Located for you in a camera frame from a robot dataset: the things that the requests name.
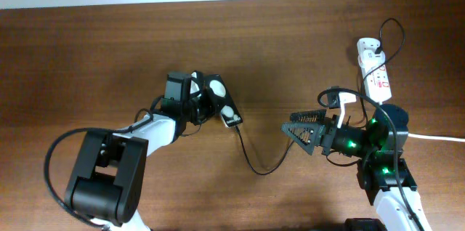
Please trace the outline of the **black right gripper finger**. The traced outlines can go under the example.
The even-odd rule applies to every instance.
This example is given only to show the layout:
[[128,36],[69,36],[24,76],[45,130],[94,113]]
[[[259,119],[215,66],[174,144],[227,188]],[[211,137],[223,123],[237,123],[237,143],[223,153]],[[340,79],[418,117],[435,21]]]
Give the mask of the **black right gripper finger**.
[[281,131],[309,155],[321,145],[325,129],[323,124],[317,122],[285,122],[281,126]]
[[301,111],[292,113],[290,115],[290,121],[302,123],[320,123],[324,122],[325,117],[325,109]]

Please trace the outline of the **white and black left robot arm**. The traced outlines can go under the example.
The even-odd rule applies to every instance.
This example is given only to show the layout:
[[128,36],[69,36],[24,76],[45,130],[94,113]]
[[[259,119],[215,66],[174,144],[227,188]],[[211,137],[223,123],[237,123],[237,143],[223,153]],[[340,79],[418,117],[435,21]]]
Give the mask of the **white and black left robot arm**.
[[201,126],[223,109],[228,126],[241,121],[219,75],[170,73],[164,95],[133,124],[81,129],[84,140],[59,204],[101,230],[148,230],[137,210],[147,157],[184,136],[188,123]]

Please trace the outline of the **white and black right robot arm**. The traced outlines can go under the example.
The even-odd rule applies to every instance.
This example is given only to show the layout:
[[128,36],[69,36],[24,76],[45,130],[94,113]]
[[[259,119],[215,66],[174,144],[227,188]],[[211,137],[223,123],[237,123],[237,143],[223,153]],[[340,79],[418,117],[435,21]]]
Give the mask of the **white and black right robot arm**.
[[357,180],[378,214],[376,219],[347,219],[348,230],[430,230],[413,175],[402,157],[408,138],[408,114],[396,105],[376,110],[366,129],[328,117],[326,110],[292,113],[282,131],[308,154],[355,157]]

